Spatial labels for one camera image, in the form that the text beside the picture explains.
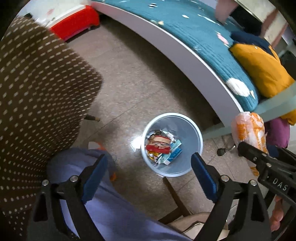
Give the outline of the person's right hand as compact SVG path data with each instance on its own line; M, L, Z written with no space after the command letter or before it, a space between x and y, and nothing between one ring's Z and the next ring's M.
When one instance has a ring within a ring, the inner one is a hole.
M284 212L282 207L282 198L275 197L275 207L269 219L271 231L274 232L280 228L280 222L283 219Z

